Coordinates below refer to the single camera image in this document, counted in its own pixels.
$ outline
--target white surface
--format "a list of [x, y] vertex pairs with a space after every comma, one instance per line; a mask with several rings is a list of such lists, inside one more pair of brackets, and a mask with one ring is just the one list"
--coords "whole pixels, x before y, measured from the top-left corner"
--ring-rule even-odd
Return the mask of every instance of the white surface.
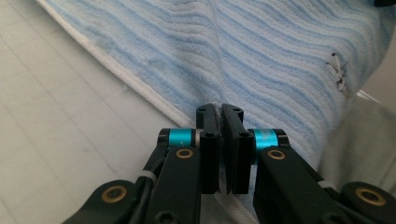
[[382, 105], [396, 111], [396, 35], [393, 36], [388, 53], [363, 86], [363, 90], [373, 98], [381, 102]]
[[60, 223], [103, 183], [135, 181], [170, 127], [35, 1], [0, 0], [0, 223]]

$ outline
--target cable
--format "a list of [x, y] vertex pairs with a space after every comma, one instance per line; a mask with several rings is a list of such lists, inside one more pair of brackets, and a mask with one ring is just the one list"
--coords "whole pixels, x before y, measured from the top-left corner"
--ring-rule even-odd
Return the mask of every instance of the cable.
[[155, 185], [155, 183], [157, 183], [157, 176], [156, 176], [154, 173], [152, 173], [151, 171], [143, 170], [143, 171], [140, 173], [139, 177], [140, 177], [140, 176], [142, 176], [142, 177], [147, 177], [147, 178], [151, 179], [152, 182], [153, 182], [153, 185]]
[[[148, 172], [157, 174], [161, 172], [165, 158], [157, 160], [150, 167]], [[149, 206], [149, 199], [151, 198], [151, 191], [154, 188], [153, 178], [147, 176], [139, 176], [136, 180], [137, 185], [137, 198], [138, 205], [134, 209], [128, 224], [140, 224], [143, 223], [146, 214], [147, 207]]]

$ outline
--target brass washer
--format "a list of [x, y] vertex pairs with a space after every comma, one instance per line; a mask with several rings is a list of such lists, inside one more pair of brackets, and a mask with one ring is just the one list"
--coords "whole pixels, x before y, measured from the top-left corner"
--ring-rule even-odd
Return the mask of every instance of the brass washer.
[[[375, 206], [384, 206], [387, 204], [387, 200], [379, 193], [377, 193], [375, 190], [372, 189], [366, 189], [366, 188], [358, 188], [355, 190], [356, 195], [362, 199], [363, 201], [375, 205]], [[364, 193], [370, 193], [374, 194], [374, 196], [377, 198], [377, 200], [372, 200], [367, 198]]]
[[[112, 190], [120, 190], [120, 195], [118, 195], [117, 197], [114, 197], [114, 198], [109, 197], [108, 193], [110, 193]], [[113, 186], [113, 187], [110, 187], [110, 188], [106, 189], [103, 192], [102, 200], [105, 203], [117, 203], [117, 202], [121, 201], [125, 197], [127, 191], [128, 190], [124, 186]]]
[[191, 149], [187, 149], [187, 148], [179, 149], [176, 152], [176, 156], [181, 158], [181, 159], [188, 159], [188, 158], [192, 157], [193, 154], [194, 154], [194, 152]]
[[282, 151], [276, 150], [276, 149], [269, 150], [267, 152], [267, 154], [272, 159], [278, 160], [278, 161], [284, 160], [286, 158], [285, 153], [283, 153]]

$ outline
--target striped fabric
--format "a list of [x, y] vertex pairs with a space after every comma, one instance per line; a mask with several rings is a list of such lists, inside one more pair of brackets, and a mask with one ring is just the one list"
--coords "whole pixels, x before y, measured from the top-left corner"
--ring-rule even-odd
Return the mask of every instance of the striped fabric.
[[38, 2], [180, 126], [199, 105], [237, 105], [246, 127], [284, 129], [314, 167], [395, 24], [373, 0]]

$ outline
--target gray tile floor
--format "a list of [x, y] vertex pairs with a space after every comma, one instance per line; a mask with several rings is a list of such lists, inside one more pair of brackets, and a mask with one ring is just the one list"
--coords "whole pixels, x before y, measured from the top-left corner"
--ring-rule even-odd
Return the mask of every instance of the gray tile floor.
[[[364, 90], [396, 109], [394, 43]], [[0, 223], [60, 223], [103, 183], [135, 180], [164, 127], [35, 1], [0, 0]]]

